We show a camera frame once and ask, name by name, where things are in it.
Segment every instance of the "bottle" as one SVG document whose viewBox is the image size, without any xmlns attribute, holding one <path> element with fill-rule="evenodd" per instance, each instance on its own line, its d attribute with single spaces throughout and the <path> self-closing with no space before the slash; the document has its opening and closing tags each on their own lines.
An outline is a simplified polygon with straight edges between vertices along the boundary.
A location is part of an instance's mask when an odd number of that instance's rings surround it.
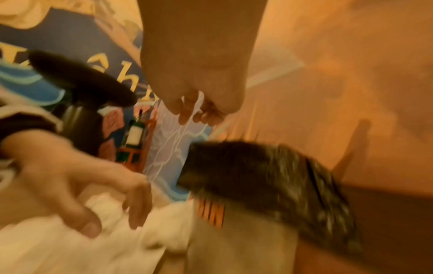
<svg viewBox="0 0 433 274">
<path fill-rule="evenodd" d="M 135 120 L 129 121 L 128 128 L 122 141 L 123 146 L 135 149 L 140 149 L 142 147 L 143 133 L 146 128 L 146 125 L 141 119 L 142 115 L 143 110 L 140 110 L 140 113 Z"/>
</svg>

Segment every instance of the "floor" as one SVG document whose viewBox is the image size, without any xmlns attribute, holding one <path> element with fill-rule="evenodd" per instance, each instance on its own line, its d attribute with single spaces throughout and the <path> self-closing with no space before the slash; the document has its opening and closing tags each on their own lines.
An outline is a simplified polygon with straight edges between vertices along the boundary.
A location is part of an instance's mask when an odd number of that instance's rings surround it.
<svg viewBox="0 0 433 274">
<path fill-rule="evenodd" d="M 289 145 L 346 186 L 432 196 L 432 11 L 429 0 L 270 0 L 256 47 L 304 68 L 250 88 L 219 138 Z M 298 257 L 299 274 L 367 273 L 307 243 Z"/>
</svg>

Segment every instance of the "mural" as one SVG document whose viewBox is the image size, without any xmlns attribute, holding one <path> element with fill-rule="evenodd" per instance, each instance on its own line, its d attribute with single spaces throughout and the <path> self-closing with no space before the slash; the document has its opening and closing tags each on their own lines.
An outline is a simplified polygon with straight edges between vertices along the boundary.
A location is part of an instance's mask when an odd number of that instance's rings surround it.
<svg viewBox="0 0 433 274">
<path fill-rule="evenodd" d="M 101 157 L 113 160 L 121 146 L 125 125 L 139 109 L 151 108 L 157 128 L 145 173 L 174 200 L 188 194 L 175 187 L 191 141 L 205 140 L 212 129 L 190 121 L 185 126 L 167 111 L 141 71 L 143 24 L 136 0 L 1 0 L 0 84 L 48 111 L 67 101 L 65 91 L 36 73 L 26 51 L 65 55 L 107 73 L 138 97 L 135 107 L 100 110 L 104 116 Z"/>
</svg>

